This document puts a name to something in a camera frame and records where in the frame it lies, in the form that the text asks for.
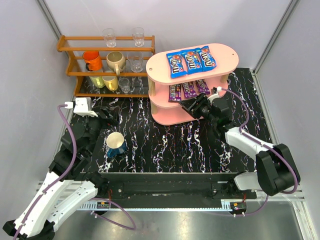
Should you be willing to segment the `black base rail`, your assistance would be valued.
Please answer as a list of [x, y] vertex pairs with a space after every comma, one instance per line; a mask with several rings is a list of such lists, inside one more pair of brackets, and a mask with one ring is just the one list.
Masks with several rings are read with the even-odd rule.
[[216, 199], [254, 200], [253, 190], [236, 189], [235, 173], [103, 173], [99, 197], [123, 199], [133, 195], [200, 195]]

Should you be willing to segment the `purple candy bag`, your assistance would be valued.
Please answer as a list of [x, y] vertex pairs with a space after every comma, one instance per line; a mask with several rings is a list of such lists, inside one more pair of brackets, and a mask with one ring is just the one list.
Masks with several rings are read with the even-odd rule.
[[196, 80], [195, 84], [199, 93], [204, 93], [206, 95], [211, 93], [204, 79]]
[[194, 88], [194, 84], [192, 82], [184, 82], [182, 83], [183, 93], [185, 99], [194, 98], [197, 96], [196, 90]]
[[181, 85], [180, 84], [170, 85], [169, 86], [168, 101], [169, 102], [179, 102], [181, 100], [182, 100], [182, 98], [181, 98]]

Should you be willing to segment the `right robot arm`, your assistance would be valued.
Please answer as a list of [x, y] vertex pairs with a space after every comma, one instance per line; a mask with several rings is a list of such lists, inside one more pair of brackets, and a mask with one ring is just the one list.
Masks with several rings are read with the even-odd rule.
[[254, 172], [243, 172], [234, 177], [233, 185], [238, 190], [260, 190], [268, 196], [292, 194], [297, 190], [300, 175], [289, 148], [284, 144], [264, 142], [235, 126], [224, 99], [215, 97], [210, 100], [202, 93], [180, 101], [179, 105], [191, 117], [208, 121], [216, 138], [255, 161]]

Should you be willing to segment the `clear glass top right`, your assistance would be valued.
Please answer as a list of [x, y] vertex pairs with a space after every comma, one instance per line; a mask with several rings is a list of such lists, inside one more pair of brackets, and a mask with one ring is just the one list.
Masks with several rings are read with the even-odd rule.
[[135, 27], [131, 31], [132, 38], [136, 47], [143, 47], [145, 43], [145, 31], [142, 27]]

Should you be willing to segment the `beige mug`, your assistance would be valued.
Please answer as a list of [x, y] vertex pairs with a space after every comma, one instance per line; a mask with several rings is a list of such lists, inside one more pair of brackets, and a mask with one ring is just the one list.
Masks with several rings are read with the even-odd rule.
[[109, 69], [116, 73], [117, 76], [124, 71], [126, 59], [120, 51], [112, 51], [106, 56], [106, 63]]

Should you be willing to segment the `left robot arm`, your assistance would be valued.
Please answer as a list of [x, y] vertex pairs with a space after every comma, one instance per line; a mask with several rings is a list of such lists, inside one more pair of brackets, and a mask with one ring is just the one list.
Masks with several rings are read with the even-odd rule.
[[83, 203], [111, 197], [107, 178], [97, 171], [82, 174], [92, 156], [101, 130], [119, 124], [118, 108], [71, 106], [74, 113], [85, 118], [84, 123], [70, 125], [62, 108], [57, 107], [66, 130], [62, 146], [54, 156], [45, 179], [23, 213], [7, 221], [3, 230], [15, 240], [51, 240], [60, 225]]

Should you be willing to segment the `clear glass bottom shelf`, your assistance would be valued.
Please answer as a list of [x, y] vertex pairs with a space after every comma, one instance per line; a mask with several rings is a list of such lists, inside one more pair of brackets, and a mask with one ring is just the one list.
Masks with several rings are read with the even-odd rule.
[[118, 80], [118, 86], [125, 94], [128, 94], [131, 91], [130, 81], [128, 78], [120, 78]]

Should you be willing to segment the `orange mug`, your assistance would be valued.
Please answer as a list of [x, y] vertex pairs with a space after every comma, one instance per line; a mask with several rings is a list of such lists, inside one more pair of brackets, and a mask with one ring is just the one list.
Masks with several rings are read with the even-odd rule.
[[96, 72], [102, 69], [103, 63], [99, 51], [84, 51], [82, 58], [85, 61], [85, 68], [89, 72]]

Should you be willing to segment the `pink three-tier shelf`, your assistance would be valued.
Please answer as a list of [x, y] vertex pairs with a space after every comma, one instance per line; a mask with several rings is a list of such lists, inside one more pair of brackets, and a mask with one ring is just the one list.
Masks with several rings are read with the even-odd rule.
[[209, 89], [228, 88], [228, 76], [239, 64], [239, 56], [231, 47], [220, 43], [208, 43], [217, 67], [213, 70], [171, 78], [168, 53], [179, 52], [179, 49], [159, 52], [146, 63], [148, 77], [148, 95], [153, 119], [164, 126], [193, 121], [182, 106], [177, 102], [169, 102], [170, 86], [185, 82], [204, 80]]

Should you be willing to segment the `blue candy bag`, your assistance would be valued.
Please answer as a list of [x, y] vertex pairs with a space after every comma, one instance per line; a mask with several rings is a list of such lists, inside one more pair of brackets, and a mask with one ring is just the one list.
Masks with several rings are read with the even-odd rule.
[[202, 48], [200, 48], [198, 55], [200, 57], [202, 70], [204, 72], [211, 71], [217, 67], [216, 60], [212, 56], [208, 45], [205, 45]]
[[167, 53], [166, 57], [170, 67], [170, 77], [172, 79], [179, 78], [187, 74], [183, 67], [183, 59], [180, 51]]
[[199, 58], [200, 48], [181, 50], [187, 68], [187, 74], [196, 74], [203, 71], [202, 63]]

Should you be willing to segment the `orange wooden cup rack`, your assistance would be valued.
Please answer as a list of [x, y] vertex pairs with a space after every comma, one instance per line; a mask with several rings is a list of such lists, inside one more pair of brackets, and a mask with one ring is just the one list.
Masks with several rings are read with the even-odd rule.
[[[76, 78], [75, 97], [116, 97], [116, 98], [147, 98], [149, 96], [147, 61], [156, 53], [155, 36], [146, 36], [142, 47], [135, 46], [133, 37], [117, 36], [116, 47], [107, 47], [102, 36], [65, 36], [62, 35], [57, 43], [58, 52], [66, 52], [69, 62], [66, 69], [68, 76]], [[85, 51], [99, 51], [102, 69], [87, 71], [83, 59]], [[119, 76], [109, 69], [106, 57], [110, 52], [121, 52], [126, 59], [126, 66]], [[143, 64], [141, 72], [133, 72], [127, 58], [129, 52], [142, 52]], [[116, 91], [110, 91], [106, 86], [95, 87], [90, 76], [117, 76], [117, 79], [127, 78], [130, 82], [130, 92], [124, 93], [118, 86]]]

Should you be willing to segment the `clear glass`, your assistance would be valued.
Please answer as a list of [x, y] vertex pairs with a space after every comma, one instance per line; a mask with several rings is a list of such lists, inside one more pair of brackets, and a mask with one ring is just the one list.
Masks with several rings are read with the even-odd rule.
[[113, 28], [106, 28], [102, 31], [102, 36], [108, 48], [116, 47], [116, 34]]
[[142, 27], [135, 27], [131, 31], [132, 38], [136, 47], [143, 47], [145, 43], [145, 31]]

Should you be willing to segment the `clear glass middle shelf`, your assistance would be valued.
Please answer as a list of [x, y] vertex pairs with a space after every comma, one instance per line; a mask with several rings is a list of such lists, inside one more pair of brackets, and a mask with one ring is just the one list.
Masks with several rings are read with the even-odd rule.
[[143, 70], [144, 55], [140, 51], [131, 51], [127, 54], [130, 69], [134, 73], [140, 73]]

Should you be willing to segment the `clear glass top left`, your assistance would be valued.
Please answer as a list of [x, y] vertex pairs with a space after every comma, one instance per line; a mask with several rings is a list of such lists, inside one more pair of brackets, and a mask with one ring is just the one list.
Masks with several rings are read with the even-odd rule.
[[106, 28], [102, 31], [102, 36], [108, 48], [116, 47], [116, 34], [113, 28]]

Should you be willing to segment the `light green mug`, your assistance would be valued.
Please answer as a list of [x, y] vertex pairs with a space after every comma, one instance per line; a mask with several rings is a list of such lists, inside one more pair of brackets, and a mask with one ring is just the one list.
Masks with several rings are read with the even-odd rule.
[[102, 76], [90, 76], [89, 78], [95, 87], [103, 88], [105, 86]]

